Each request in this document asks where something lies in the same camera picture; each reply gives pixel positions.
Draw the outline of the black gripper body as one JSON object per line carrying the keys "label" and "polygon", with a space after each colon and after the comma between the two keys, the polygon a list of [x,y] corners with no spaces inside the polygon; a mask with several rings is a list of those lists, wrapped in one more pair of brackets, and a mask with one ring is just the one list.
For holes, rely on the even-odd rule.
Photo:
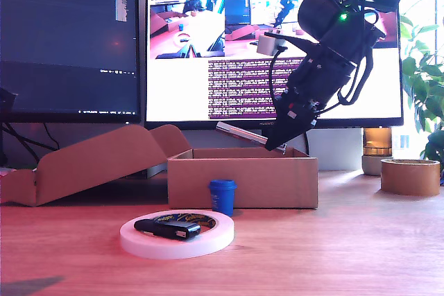
{"label": "black gripper body", "polygon": [[298,118],[323,110],[353,71],[353,63],[331,49],[308,52],[288,77],[286,115]]}

